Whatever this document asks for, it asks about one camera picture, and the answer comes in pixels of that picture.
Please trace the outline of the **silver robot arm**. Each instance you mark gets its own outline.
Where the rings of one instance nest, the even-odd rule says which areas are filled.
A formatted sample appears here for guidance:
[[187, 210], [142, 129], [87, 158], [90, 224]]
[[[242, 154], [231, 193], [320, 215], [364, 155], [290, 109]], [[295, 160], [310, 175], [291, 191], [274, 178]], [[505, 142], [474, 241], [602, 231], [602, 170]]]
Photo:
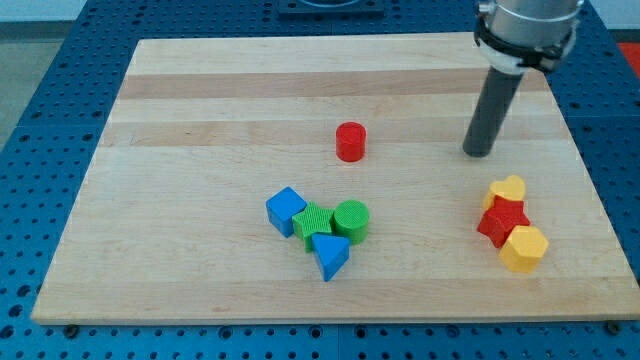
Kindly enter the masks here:
[[582, 0], [481, 1], [476, 6], [474, 41], [501, 73], [550, 73], [575, 46], [582, 5]]

